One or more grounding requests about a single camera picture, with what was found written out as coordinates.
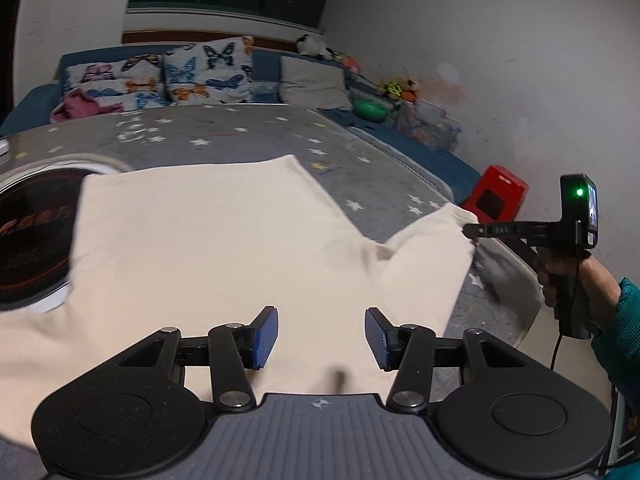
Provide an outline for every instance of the butterfly pillow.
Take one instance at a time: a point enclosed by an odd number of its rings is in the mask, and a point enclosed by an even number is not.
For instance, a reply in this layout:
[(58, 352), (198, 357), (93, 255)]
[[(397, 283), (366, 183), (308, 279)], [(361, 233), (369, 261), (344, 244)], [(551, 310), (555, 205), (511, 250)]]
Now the butterfly pillow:
[(251, 97), (254, 38), (183, 46), (164, 54), (164, 80), (179, 105), (231, 104)]
[(63, 93), (81, 88), (102, 106), (122, 104), (125, 110), (166, 106), (161, 67), (157, 54), (70, 66), (63, 73)]

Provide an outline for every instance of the round black disc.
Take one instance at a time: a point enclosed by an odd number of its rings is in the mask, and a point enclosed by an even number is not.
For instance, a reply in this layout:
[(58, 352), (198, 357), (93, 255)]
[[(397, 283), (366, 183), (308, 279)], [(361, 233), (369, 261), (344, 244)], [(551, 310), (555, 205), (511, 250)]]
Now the round black disc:
[(189, 390), (167, 381), (88, 391), (89, 381), (79, 378), (56, 391), (33, 415), (31, 434), (49, 471), (135, 478), (167, 468), (199, 443), (206, 416)]
[(495, 383), (461, 386), (436, 414), (442, 436), (470, 465), (498, 476), (564, 478), (584, 471), (607, 445), (609, 414), (572, 384), (528, 389), (536, 393)]
[(0, 193), (0, 309), (46, 296), (66, 280), (81, 184), (75, 168), (27, 176)]

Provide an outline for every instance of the gray gripper base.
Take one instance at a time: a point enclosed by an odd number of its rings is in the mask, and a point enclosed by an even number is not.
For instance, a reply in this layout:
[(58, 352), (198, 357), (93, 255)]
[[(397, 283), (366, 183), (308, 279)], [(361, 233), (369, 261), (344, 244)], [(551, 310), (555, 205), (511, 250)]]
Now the gray gripper base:
[(270, 394), (223, 415), (202, 444), (153, 480), (478, 480), (413, 415), (373, 395)]

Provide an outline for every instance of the wall stain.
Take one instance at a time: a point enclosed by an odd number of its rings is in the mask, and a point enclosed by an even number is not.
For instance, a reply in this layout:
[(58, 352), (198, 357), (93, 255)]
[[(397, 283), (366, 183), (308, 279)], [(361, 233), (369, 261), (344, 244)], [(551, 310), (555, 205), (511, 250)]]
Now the wall stain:
[(466, 97), (464, 85), (444, 81), (440, 76), (434, 79), (420, 80), (420, 98), (434, 104), (457, 106)]

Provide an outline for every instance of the plush toy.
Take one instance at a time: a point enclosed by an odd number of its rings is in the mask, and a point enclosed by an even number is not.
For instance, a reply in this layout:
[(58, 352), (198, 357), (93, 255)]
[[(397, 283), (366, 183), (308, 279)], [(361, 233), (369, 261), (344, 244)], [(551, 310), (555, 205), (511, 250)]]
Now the plush toy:
[(310, 35), (305, 34), (296, 41), (298, 48), (298, 54), (301, 56), (311, 56), (317, 59), (325, 59), (327, 61), (333, 61), (334, 56), (326, 47), (324, 41), (316, 41)]
[(316, 59), (324, 59), (325, 61), (335, 61), (347, 67), (355, 74), (360, 73), (360, 66), (353, 57), (328, 48), (324, 41), (315, 40), (308, 34), (298, 38), (296, 46), (301, 56), (311, 56)]
[(409, 101), (415, 103), (418, 98), (418, 84), (410, 79), (392, 79), (383, 81), (378, 86), (378, 94), (392, 101)]

